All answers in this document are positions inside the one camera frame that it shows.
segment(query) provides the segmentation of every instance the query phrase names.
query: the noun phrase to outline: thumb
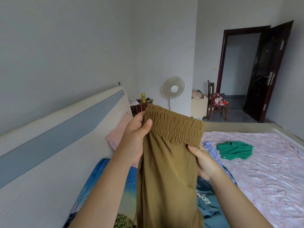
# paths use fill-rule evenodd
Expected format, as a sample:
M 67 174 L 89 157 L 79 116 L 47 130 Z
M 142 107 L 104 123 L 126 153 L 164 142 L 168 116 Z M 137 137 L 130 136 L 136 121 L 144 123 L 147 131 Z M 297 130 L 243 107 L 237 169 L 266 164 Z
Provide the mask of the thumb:
M 152 127 L 152 119 L 148 119 L 142 127 L 137 130 L 137 133 L 139 133 L 142 137 L 144 137 L 147 133 L 149 133 L 150 129 Z
M 189 146 L 188 145 L 188 149 L 191 153 L 193 153 L 197 158 L 200 157 L 200 155 L 202 154 L 202 151 L 199 148 L 193 147 L 193 146 Z

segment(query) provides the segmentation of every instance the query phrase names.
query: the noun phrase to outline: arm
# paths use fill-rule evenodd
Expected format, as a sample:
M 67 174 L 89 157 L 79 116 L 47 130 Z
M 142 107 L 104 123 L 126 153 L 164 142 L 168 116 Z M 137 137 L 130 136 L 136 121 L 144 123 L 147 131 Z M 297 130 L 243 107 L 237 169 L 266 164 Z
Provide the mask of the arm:
M 152 120 L 142 126 L 144 112 L 127 125 L 123 137 L 84 205 L 72 221 L 71 228 L 113 227 L 129 169 L 142 155 L 143 137 Z
M 231 228 L 273 228 L 205 149 L 188 148 L 197 157 L 199 175 L 210 181 Z

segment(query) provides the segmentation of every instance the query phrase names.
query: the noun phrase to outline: chair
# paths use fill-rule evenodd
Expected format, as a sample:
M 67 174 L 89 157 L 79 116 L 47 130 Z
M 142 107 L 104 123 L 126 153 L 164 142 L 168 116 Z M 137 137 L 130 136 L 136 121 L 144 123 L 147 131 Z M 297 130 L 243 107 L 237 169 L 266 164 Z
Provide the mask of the chair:
M 223 115 L 223 111 L 225 111 L 225 121 L 227 121 L 228 120 L 228 109 L 229 109 L 229 105 L 215 105 L 215 103 L 214 103 L 214 82 L 210 83 L 210 81 L 208 80 L 208 107 L 207 107 L 208 121 L 211 118 L 212 112 L 220 112 L 221 115 Z

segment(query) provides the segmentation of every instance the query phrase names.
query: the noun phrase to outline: dark brown door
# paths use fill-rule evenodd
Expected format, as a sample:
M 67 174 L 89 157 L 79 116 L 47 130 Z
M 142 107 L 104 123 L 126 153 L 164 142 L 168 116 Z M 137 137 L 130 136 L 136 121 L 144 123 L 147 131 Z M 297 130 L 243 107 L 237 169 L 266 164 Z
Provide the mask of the dark brown door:
M 264 122 L 293 21 L 261 33 L 244 111 Z

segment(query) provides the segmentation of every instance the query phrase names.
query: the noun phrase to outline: green folded garment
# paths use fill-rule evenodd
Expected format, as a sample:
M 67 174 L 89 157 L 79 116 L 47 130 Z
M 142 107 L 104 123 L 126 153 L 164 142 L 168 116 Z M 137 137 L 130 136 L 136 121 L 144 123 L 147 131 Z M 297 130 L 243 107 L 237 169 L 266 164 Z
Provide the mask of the green folded garment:
M 244 142 L 224 142 L 218 144 L 217 149 L 219 150 L 222 158 L 232 160 L 235 158 L 246 159 L 252 155 L 253 146 L 248 145 Z

